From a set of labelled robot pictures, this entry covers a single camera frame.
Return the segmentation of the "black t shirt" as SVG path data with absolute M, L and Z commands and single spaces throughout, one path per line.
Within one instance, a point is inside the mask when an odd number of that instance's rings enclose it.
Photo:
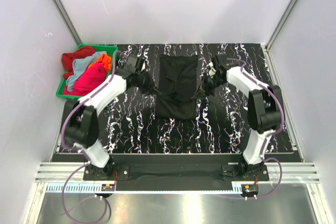
M 164 119 L 195 120 L 198 55 L 160 56 L 159 94 L 155 116 Z

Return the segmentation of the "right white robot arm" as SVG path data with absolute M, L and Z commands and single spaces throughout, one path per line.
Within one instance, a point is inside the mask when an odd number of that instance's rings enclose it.
M 238 165 L 223 172 L 230 178 L 250 180 L 263 170 L 265 152 L 271 137 L 282 131 L 285 114 L 282 93 L 278 86 L 269 86 L 251 74 L 243 66 L 226 63 L 215 66 L 209 63 L 194 97 L 206 97 L 226 83 L 235 86 L 248 99 L 247 122 L 250 135 Z

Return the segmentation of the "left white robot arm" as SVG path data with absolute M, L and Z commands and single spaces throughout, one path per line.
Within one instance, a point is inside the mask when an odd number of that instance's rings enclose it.
M 128 88 L 137 87 L 142 94 L 155 93 L 155 83 L 147 71 L 120 76 L 111 74 L 92 92 L 78 100 L 68 100 L 62 115 L 61 145 L 66 150 L 81 151 L 96 178 L 112 178 L 113 158 L 98 140 L 99 114 Z

